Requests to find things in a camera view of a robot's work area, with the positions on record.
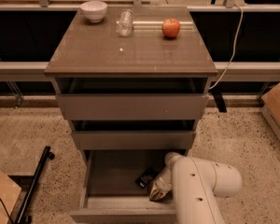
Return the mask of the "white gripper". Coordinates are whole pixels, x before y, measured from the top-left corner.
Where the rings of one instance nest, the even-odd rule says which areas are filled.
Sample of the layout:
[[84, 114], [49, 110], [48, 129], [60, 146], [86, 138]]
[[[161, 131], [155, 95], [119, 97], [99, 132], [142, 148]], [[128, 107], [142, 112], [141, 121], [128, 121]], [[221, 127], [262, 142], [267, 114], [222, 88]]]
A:
[[149, 190], [149, 199], [152, 202], [162, 200], [167, 193], [172, 189], [171, 170], [164, 168], [155, 178], [154, 184]]

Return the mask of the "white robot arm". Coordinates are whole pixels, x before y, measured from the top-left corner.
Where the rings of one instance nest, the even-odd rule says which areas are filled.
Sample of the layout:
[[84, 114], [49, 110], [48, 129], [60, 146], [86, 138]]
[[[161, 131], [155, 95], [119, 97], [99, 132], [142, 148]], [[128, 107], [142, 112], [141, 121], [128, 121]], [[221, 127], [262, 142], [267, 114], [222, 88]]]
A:
[[216, 197], [235, 196], [242, 185], [241, 174], [231, 165], [170, 152], [149, 199], [157, 202], [172, 192], [178, 224], [225, 224]]

